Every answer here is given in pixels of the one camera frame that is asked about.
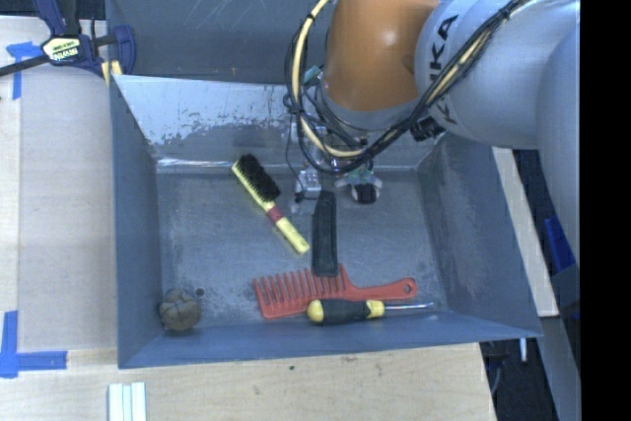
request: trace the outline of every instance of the gray bin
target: gray bin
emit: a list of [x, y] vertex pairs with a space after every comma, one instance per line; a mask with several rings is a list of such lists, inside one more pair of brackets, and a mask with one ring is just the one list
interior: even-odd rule
[[[423, 143], [406, 135], [380, 155], [384, 187], [373, 205], [322, 178], [336, 192], [338, 259], [351, 281], [414, 277], [410, 302], [434, 302], [430, 311], [327, 327], [304, 315], [260, 315], [252, 280], [310, 268], [311, 252], [292, 250], [230, 166], [253, 153], [281, 187], [278, 205], [311, 241], [313, 207], [293, 201], [287, 161], [299, 168], [303, 159], [287, 142], [282, 80], [284, 53], [316, 1], [107, 0], [108, 22], [132, 26], [139, 55], [137, 75], [110, 85], [120, 368], [541, 335], [492, 150], [449, 134]], [[234, 19], [243, 11], [247, 34]], [[194, 17], [205, 30], [190, 28]], [[324, 39], [320, 24], [313, 62], [323, 60]], [[213, 47], [225, 50], [221, 58]], [[217, 78], [217, 69], [244, 62], [247, 71]], [[189, 331], [161, 325], [158, 304], [171, 288], [199, 294], [202, 319]]]

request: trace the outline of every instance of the yellow label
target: yellow label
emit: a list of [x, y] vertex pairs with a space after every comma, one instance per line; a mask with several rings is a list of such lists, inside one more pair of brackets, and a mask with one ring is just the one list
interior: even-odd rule
[[81, 42], [77, 38], [52, 38], [43, 47], [48, 58], [55, 61], [65, 60], [79, 54]]

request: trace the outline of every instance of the brush bristles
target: brush bristles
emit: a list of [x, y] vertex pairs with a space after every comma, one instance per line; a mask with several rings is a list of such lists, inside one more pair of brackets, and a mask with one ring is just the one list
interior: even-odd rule
[[272, 202], [280, 195], [280, 188], [254, 155], [241, 156], [235, 168], [264, 202]]

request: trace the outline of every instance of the screwdriver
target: screwdriver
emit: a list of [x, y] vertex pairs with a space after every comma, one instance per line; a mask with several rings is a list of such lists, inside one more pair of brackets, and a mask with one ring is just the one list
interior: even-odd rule
[[380, 300], [355, 302], [347, 299], [312, 300], [307, 306], [307, 316], [319, 324], [341, 324], [362, 319], [385, 317], [386, 311], [427, 309], [434, 302], [415, 305], [386, 305]]

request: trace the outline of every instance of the comb teeth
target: comb teeth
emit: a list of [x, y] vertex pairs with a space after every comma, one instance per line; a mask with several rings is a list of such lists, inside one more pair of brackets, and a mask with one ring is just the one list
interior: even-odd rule
[[254, 279], [256, 295], [265, 306], [301, 308], [305, 302], [341, 294], [343, 289], [340, 278], [317, 277], [308, 268]]

